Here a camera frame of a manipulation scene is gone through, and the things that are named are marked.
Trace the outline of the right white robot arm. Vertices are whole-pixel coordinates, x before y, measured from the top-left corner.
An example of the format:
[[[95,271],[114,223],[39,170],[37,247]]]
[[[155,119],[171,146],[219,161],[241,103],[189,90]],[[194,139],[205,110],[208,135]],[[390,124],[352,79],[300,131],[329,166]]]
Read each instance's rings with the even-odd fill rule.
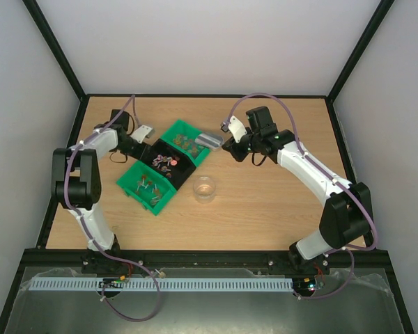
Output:
[[[223,122],[222,130],[232,135],[223,150],[238,162],[256,154],[272,160],[296,176],[323,206],[317,230],[289,248],[295,271],[307,271],[319,255],[343,248],[370,232],[371,197],[367,186],[333,173],[303,146],[295,132],[279,131],[268,107],[256,107],[246,116],[247,126],[235,116]]]

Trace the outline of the green black bin set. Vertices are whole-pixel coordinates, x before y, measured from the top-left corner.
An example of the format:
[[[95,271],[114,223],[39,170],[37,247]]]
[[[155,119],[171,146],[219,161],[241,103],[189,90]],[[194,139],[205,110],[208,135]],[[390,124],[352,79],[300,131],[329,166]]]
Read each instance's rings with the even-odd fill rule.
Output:
[[[210,154],[196,142],[202,133],[183,120],[175,121],[116,184],[157,216]]]

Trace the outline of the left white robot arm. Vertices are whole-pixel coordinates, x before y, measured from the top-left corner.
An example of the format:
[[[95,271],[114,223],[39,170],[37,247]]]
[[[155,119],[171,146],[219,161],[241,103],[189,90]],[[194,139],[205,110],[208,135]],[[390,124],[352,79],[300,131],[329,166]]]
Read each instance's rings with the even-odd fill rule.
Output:
[[[110,251],[117,244],[99,204],[102,183],[99,160],[109,152],[120,152],[140,160],[150,150],[145,142],[154,133],[136,116],[113,110],[109,121],[96,125],[91,135],[69,148],[58,148],[52,156],[52,196],[74,216],[92,251]]]

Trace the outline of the silver metal scoop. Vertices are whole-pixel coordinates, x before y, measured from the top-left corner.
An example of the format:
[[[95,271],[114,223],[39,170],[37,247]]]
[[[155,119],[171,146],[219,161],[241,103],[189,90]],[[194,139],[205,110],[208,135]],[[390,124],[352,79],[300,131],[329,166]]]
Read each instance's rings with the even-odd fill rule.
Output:
[[[194,142],[198,145],[215,151],[222,148],[224,139],[222,136],[216,134],[202,132],[195,138]]]

